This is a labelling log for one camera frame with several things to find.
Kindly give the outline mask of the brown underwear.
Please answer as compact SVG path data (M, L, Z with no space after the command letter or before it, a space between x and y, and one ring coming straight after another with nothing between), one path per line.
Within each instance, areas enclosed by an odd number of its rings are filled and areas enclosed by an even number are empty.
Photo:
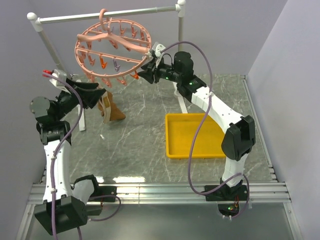
M126 115L121 112L113 100L113 94L106 91L97 103L97 108L103 117L103 123L107 124L112 121L120 121L126 118Z

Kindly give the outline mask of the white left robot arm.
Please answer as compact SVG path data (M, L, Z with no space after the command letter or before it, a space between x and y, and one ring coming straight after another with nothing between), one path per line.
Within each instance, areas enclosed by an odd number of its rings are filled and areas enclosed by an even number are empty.
M96 221L101 211L93 210L87 202L100 200L115 202L115 187L105 190L94 175L85 175L70 182L69 159L72 132L75 126L64 120L74 108L81 111L93 108L106 93L97 82L79 82L71 79L58 82L65 86L55 100L44 96L32 99L29 105L36 120L36 129L46 156L46 183L42 203L34 208L34 216L43 228L54 237L59 233L77 229L81 238L81 226Z

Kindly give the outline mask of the pink round clip hanger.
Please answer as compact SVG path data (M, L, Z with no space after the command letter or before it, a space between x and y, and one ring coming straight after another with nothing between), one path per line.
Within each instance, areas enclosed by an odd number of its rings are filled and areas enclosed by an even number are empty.
M119 24L117 22L113 22L109 25L109 27L110 27L112 33L115 35L118 35L118 36L120 35L119 27L121 27L123 30L125 30L124 36L129 37L129 38L132 37L132 28L127 23ZM115 48L110 43L110 41L108 41L107 39L103 39L101 41L97 41L97 40L93 41L91 44L91 50L94 52L101 52L104 54L125 57L125 58L129 58L129 59L134 59L137 61L140 61L143 57L143 55L141 53L136 52L134 50L129 51L128 49L123 47L121 44L118 46L118 48ZM113 59L111 59L109 57L103 56L104 61L107 62L107 67L105 69L102 69L99 55L94 54L94 53L90 53L89 55L86 55L84 52L78 51L77 54L75 54L76 61L77 61L77 56L80 57L81 55L85 56L85 59L81 60L81 62L84 63L85 68L87 68L90 72L94 72L99 75L116 75L118 73L123 73L123 72L130 70L131 68L133 68L136 65L135 62L127 62L127 61L122 61L122 60L117 59L116 61L120 65L120 70L118 72L116 72L115 68L114 68L114 64L113 64ZM138 69L131 72L130 74L132 74L132 75L134 75L135 73L138 74ZM122 84L124 86L127 85L126 77L127 76L131 77L130 74L127 74L127 75L125 75L123 77L119 77L119 78L111 78L109 80L110 84L111 84L110 87L112 87L112 82L111 82L112 80L116 80L117 82L119 82L120 84ZM85 76L92 83L97 82L97 81L101 81L102 83L104 83L107 86L106 81L102 80L100 77L89 78L86 74L85 74Z

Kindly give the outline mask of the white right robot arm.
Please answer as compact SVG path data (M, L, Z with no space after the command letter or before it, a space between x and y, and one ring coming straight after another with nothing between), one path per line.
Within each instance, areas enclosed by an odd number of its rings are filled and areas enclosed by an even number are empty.
M224 172L220 185L201 193L214 197L216 201L233 201L249 189L242 187L244 165L256 143L255 120L234 111L210 90L204 81L194 74L194 62L191 54L178 51L171 64L164 58L153 57L144 64L138 76L150 84L160 79L176 83L177 91L190 103L201 108L206 117L211 117L222 130L224 137L221 149L225 154Z

